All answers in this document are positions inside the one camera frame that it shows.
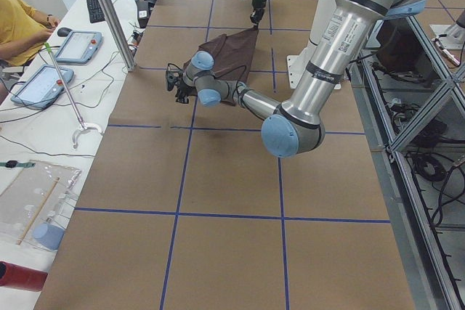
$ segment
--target black wire bundle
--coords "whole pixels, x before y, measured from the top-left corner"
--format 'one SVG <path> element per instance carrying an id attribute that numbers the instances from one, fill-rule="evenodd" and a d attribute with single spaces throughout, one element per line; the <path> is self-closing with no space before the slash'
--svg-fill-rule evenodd
<path id="1" fill-rule="evenodd" d="M 439 156 L 441 158 L 444 158 L 448 161 L 450 161 L 452 164 L 452 166 L 449 168 L 449 170 L 447 170 L 447 172 L 445 173 L 445 176 L 444 179 L 442 180 L 442 184 L 441 184 L 441 188 L 438 189 L 434 186 L 434 182 L 431 181 L 431 178 L 429 178 L 428 176 L 426 176 L 425 179 L 427 180 L 430 180 L 432 182 L 432 188 L 437 190 L 439 192 L 438 196 L 437 196 L 437 207 L 436 209 L 433 211 L 432 215 L 430 216 L 430 220 L 431 220 L 431 224 L 432 226 L 434 227 L 439 227 L 442 223 L 442 220 L 444 219 L 444 215 L 443 215 L 443 208 L 444 206 L 446 205 L 449 205 L 451 203 L 460 203 L 462 205 L 465 205 L 465 202 L 464 201 L 461 201 L 460 199 L 465 195 L 465 171 L 463 170 L 462 168 L 462 165 L 456 165 L 454 163 L 454 160 L 445 156 L 445 155 L 442 155 L 442 154 L 439 154 L 437 152 L 429 152 L 429 153 L 422 153 L 422 152 L 415 152 L 415 153 L 412 153 L 412 152 L 408 152 L 406 155 L 405 155 L 405 158 L 407 159 L 411 159 L 412 160 L 412 164 L 410 164 L 410 162 L 408 162 L 408 165 L 410 166 L 411 168 L 411 173 L 412 173 L 412 177 L 413 177 L 413 180 L 415 182 L 415 186 L 416 186 L 416 189 L 418 190 L 418 193 L 422 193 L 423 190 L 420 188 L 419 186 L 419 182 L 418 182 L 418 179 L 416 178 L 416 174 L 420 174 L 421 176 L 423 176 L 420 171 L 418 171 L 418 169 L 421 167 L 421 164 L 419 164 L 419 161 L 422 161 L 422 158 L 423 157 L 430 157 L 430 158 L 433 158 L 433 156 Z M 450 178 L 453 174 L 454 171 L 458 170 L 460 172 L 460 174 L 462 175 L 462 178 L 464 180 L 464 188 L 457 194 L 457 195 L 450 195 L 450 194 L 447 194 L 445 192 L 447 186 L 449 185 L 449 181 L 450 181 Z"/>

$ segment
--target blue joint cap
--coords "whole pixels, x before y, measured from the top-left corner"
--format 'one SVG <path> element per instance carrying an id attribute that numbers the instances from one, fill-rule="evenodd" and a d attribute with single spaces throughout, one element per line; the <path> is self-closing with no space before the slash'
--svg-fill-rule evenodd
<path id="1" fill-rule="evenodd" d="M 194 67 L 200 70 L 210 70 L 214 64 L 213 57 L 207 51 L 197 52 L 190 61 Z"/>
<path id="2" fill-rule="evenodd" d="M 262 124 L 262 141 L 265 147 L 278 158 L 297 154 L 299 137 L 292 123 L 282 115 L 274 114 Z"/>
<path id="3" fill-rule="evenodd" d="M 393 7 L 387 12 L 385 19 L 392 20 L 394 18 L 417 15 L 424 10 L 425 6 L 426 0 L 420 0 L 409 5 Z"/>
<path id="4" fill-rule="evenodd" d="M 205 107 L 213 107 L 221 102 L 221 95 L 217 90 L 203 89 L 197 92 L 197 96 Z"/>

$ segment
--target metal pole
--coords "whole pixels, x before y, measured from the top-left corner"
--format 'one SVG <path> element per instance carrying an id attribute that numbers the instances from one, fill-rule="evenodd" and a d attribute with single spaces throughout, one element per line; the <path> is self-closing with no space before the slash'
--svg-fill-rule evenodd
<path id="1" fill-rule="evenodd" d="M 121 28 L 121 24 L 118 20 L 118 16 L 116 15 L 115 8 L 111 0 L 98 0 L 100 6 L 102 7 L 103 14 L 105 15 L 105 20 L 110 27 L 110 31 L 113 34 L 113 38 L 115 39 L 116 46 L 119 48 L 119 52 L 123 57 L 123 60 L 128 68 L 128 71 L 134 70 L 136 63 L 134 62 L 134 58 L 132 56 L 131 51 L 129 50 L 128 43 L 123 33 L 123 28 Z"/>

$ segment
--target label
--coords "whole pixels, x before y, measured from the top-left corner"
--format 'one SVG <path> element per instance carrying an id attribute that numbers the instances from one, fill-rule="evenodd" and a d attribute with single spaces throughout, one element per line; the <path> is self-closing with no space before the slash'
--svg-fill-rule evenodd
<path id="1" fill-rule="evenodd" d="M 334 14 L 321 40 L 326 41 L 337 52 L 350 56 L 365 29 L 366 25 L 363 23 Z"/>

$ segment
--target table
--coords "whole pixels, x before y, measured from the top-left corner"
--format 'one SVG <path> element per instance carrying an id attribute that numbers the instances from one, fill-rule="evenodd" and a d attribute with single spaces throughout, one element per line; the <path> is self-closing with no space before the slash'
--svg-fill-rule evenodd
<path id="1" fill-rule="evenodd" d="M 134 0 L 114 0 L 114 7 L 120 19 L 126 37 L 130 37 L 137 23 L 137 8 Z M 76 3 L 69 9 L 66 16 L 62 19 L 60 27 L 68 27 L 74 30 L 93 30 L 99 31 L 103 35 L 103 43 L 98 49 L 96 55 L 86 65 L 67 66 L 74 70 L 75 78 L 70 84 L 73 88 L 72 94 L 77 102 L 85 105 L 96 105 L 104 90 L 101 103 L 96 108 L 87 108 L 78 106 L 85 121 L 98 123 L 105 130 L 108 124 L 108 116 L 118 99 L 118 95 L 123 86 L 126 77 L 126 68 L 120 55 L 105 69 L 109 75 L 102 73 L 87 81 L 98 70 L 103 68 L 110 60 L 114 52 L 117 52 L 117 46 L 111 35 L 110 29 L 106 22 L 94 23 L 89 22 L 89 16 L 86 8 L 86 0 L 76 0 Z M 57 36 L 56 31 L 49 39 L 51 46 L 60 45 L 65 38 Z M 42 52 L 44 59 L 50 63 L 47 52 Z M 44 62 L 37 57 L 27 69 L 21 80 L 29 78 Z M 56 104 L 66 105 L 69 103 L 65 94 L 59 97 Z M 71 137 L 73 132 L 78 128 L 77 118 L 71 109 L 71 106 L 58 107 L 52 105 L 44 112 L 41 112 L 31 118 L 21 121 L 4 123 L 7 120 L 21 118 L 34 113 L 35 111 L 26 108 L 8 110 L 14 107 L 13 103 L 6 99 L 0 108 L 0 135 L 20 142 L 28 147 L 40 152 L 70 153 L 70 154 L 88 154 L 95 155 L 102 136 L 96 131 L 88 134 L 82 134 L 79 139 L 77 150 L 73 149 Z M 85 179 L 91 167 L 92 157 L 67 157 L 34 154 L 20 145 L 12 144 L 4 139 L 0 139 L 0 153 L 2 160 L 15 159 L 20 162 L 29 160 L 42 160 L 56 163 L 64 166 L 72 166 L 82 170 L 80 178 L 76 182 L 73 191 L 78 195 L 84 185 Z M 20 168 L 0 169 L 0 192 L 3 192 L 7 186 L 21 171 Z M 52 265 L 54 259 L 53 252 L 44 252 L 40 250 L 31 250 L 19 248 L 16 245 L 10 245 L 0 240 L 0 255 L 2 260 L 31 267 L 33 269 L 46 270 Z M 27 310 L 32 309 L 39 293 L 32 293 L 21 290 L 13 290 L 0 287 L 0 303 L 9 304 L 8 309 Z"/>
<path id="2" fill-rule="evenodd" d="M 286 56 L 317 1 L 270 2 L 250 87 L 290 95 Z M 282 160 L 246 111 L 166 92 L 168 62 L 250 11 L 157 1 L 36 310 L 415 308 L 349 83 L 323 108 L 323 145 Z"/>

